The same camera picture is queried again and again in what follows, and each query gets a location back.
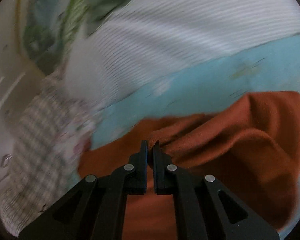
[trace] white wall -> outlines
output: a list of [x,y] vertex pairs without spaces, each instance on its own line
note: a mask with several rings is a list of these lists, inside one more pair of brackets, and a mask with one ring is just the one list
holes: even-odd
[[8,170],[2,166],[2,160],[11,155],[13,148],[11,131],[26,105],[39,93],[42,79],[32,63],[17,53],[16,2],[0,3],[0,190]]

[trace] laundry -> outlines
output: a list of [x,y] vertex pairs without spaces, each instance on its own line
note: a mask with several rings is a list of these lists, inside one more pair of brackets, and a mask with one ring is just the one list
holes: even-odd
[[[79,173],[109,175],[159,140],[176,165],[213,174],[276,229],[290,219],[298,201],[300,95],[264,92],[243,96],[218,114],[145,119],[122,138],[81,157]],[[145,196],[129,196],[123,239],[176,239],[173,198],[154,194],[148,171]]]
[[14,236],[68,191],[68,181],[95,129],[86,106],[58,89],[58,68],[22,114],[0,217]]
[[[90,12],[116,5],[89,1]],[[295,0],[131,0],[86,38],[89,27],[77,33],[64,87],[99,110],[164,76],[300,33],[300,7]]]

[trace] pile of clothes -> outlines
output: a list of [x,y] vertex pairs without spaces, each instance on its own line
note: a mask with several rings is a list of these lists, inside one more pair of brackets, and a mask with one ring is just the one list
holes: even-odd
[[[300,218],[298,3],[107,1],[20,2],[21,52],[49,75],[20,120],[5,228],[17,236],[80,177],[110,174],[147,139],[215,175],[284,238]],[[128,199],[125,239],[176,235],[172,199],[148,187]]]

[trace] metal pin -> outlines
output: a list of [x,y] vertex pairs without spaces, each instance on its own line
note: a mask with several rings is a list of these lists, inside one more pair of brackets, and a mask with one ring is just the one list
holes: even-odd
[[216,179],[213,175],[207,175],[204,178],[206,179],[207,182],[214,182]]
[[168,171],[176,171],[177,170],[177,166],[175,166],[174,164],[169,164],[167,166]]
[[96,180],[96,177],[94,175],[88,175],[85,177],[86,182],[94,182]]
[[134,169],[134,166],[132,164],[126,164],[123,166],[123,168],[126,170],[126,171],[131,171]]

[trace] orange cloth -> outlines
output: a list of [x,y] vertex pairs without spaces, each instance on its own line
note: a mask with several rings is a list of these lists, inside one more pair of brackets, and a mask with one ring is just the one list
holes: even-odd
[[[300,174],[300,95],[296,92],[247,94],[225,111],[182,118],[142,120],[122,138],[85,152],[81,177],[105,176],[159,140],[176,165],[194,174],[213,174],[252,209],[279,229],[297,202]],[[154,194],[148,169],[145,196],[129,196],[123,239],[176,239],[171,196]]]

